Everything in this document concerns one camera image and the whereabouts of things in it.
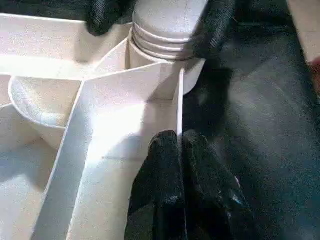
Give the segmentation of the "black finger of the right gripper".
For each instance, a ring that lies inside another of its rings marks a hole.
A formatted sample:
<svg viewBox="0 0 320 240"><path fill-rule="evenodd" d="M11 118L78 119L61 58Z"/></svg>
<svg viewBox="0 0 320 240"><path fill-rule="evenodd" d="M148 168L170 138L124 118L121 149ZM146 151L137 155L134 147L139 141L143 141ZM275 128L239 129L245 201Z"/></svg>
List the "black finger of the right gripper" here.
<svg viewBox="0 0 320 240"><path fill-rule="evenodd" d="M115 24L130 23L134 8L134 0L89 0L85 13L87 31L104 35Z"/></svg>
<svg viewBox="0 0 320 240"><path fill-rule="evenodd" d="M236 10L236 0L187 0L179 27L179 59L214 59L232 28Z"/></svg>

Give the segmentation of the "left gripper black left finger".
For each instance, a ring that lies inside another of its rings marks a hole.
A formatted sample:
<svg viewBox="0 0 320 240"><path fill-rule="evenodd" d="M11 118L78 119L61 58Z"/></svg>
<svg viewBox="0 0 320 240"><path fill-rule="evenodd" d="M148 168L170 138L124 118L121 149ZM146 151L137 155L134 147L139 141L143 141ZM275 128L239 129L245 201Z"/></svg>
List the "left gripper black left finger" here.
<svg viewBox="0 0 320 240"><path fill-rule="evenodd" d="M173 130L159 132L149 143L132 184L124 239L185 239L185 192Z"/></svg>

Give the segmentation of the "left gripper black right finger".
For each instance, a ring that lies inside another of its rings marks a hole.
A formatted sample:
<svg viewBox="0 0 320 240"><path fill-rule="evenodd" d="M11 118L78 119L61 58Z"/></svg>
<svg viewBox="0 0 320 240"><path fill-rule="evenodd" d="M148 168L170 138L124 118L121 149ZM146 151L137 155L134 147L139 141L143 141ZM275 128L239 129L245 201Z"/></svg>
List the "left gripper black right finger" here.
<svg viewBox="0 0 320 240"><path fill-rule="evenodd" d="M236 177L195 130L182 136L187 234L191 240L258 240L253 213Z"/></svg>

